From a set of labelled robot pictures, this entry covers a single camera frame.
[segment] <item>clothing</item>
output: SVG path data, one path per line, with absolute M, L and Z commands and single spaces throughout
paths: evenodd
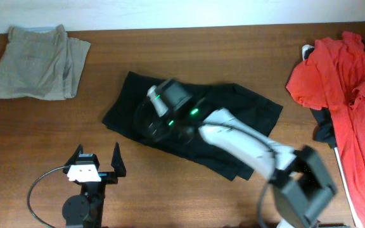
M 314 46 L 308 44 L 304 45 L 302 47 L 302 59 L 306 60 L 314 50 Z M 311 112 L 319 127 L 318 131 L 315 133 L 314 140 L 321 143 L 328 143 L 331 149 L 337 147 L 335 130 L 333 129 L 329 110 L 327 108 L 322 108 L 321 110 L 311 109 Z
M 148 89 L 162 82 L 161 79 L 129 72 L 120 96 L 105 115 L 103 124 L 129 139 L 202 164 L 229 180 L 233 180 L 237 175 L 248 180 L 253 173 L 252 168 L 228 152 L 205 143 L 200 137 L 194 137 L 187 143 L 182 142 L 178 136 L 171 135 L 154 142 L 139 133 L 139 129 L 134 125 L 136 108 L 145 99 Z M 203 92 L 210 102 L 227 108 L 236 118 L 265 136 L 268 136 L 276 125 L 283 108 L 238 84 L 182 86 L 191 94 Z
M 361 36 L 317 40 L 286 86 L 303 106 L 328 108 L 356 212 L 365 227 L 365 52 Z
M 353 204 L 352 198 L 350 197 L 350 191 L 349 191 L 349 187 L 347 187 L 346 177 L 345 177 L 345 174 L 343 171 L 343 165 L 342 165 L 342 160 L 340 159 L 339 150 L 337 147 L 335 147 L 335 148 L 333 148 L 333 151 L 335 152 L 337 165 L 339 166 L 340 177 L 342 178 L 343 187 L 345 188 L 346 198 L 347 198 L 347 202 L 349 202 L 349 207 L 350 207 L 350 211 L 352 212 L 352 218 L 353 218 L 354 224 L 357 228 L 364 228 L 359 216 L 357 215 L 357 212 L 355 212 L 355 206 Z
M 11 27 L 8 40 L 0 61 L 0 99 L 75 97 L 90 43 L 68 38 L 62 25 L 45 33 Z

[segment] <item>folded khaki pants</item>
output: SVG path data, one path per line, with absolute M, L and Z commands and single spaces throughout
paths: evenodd
M 68 38 L 64 26 L 46 33 L 11 27 L 0 60 L 0 98 L 64 100 L 77 94 L 90 43 Z

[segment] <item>wooden tabletop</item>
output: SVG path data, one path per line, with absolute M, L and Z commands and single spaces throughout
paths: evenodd
M 116 142 L 127 177 L 107 186 L 103 225 L 109 227 L 223 227 L 256 222 L 256 203 L 265 180 L 228 181 L 208 168 L 152 149 L 107 130 L 103 115 L 116 101 L 127 72 L 182 82 L 235 82 L 284 106 L 271 138 L 319 151 L 338 187 L 321 214 L 324 223 L 353 225 L 335 154 L 314 142 L 311 112 L 285 89 L 301 47 L 342 31 L 365 39 L 365 23 L 264 25 L 156 30 L 69 32 L 91 43 L 77 96 L 66 101 L 32 98 L 0 100 L 0 227 L 42 227 L 26 206 L 30 185 L 44 172 L 63 165 L 83 144 L 96 153 L 100 170 L 111 170 Z M 7 43 L 0 35 L 0 57 Z M 35 212 L 64 227 L 61 207 L 80 187 L 58 172 L 32 194 Z M 279 222 L 270 194 L 263 207 L 268 222 Z

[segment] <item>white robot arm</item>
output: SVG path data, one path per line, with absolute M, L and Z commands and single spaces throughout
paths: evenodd
M 174 80 L 153 86 L 148 97 L 170 128 L 199 133 L 206 143 L 231 153 L 268 180 L 283 217 L 278 227 L 314 227 L 336 194 L 334 182 L 312 148 L 299 151 L 273 141 L 229 110 L 194 98 Z M 294 172 L 301 173 L 301 178 L 292 179 Z

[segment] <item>red t-shirt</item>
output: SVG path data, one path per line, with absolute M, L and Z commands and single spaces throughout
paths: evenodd
M 315 41 L 286 88 L 305 107 L 329 109 L 350 197 L 365 227 L 365 52 L 360 35 L 342 37 Z

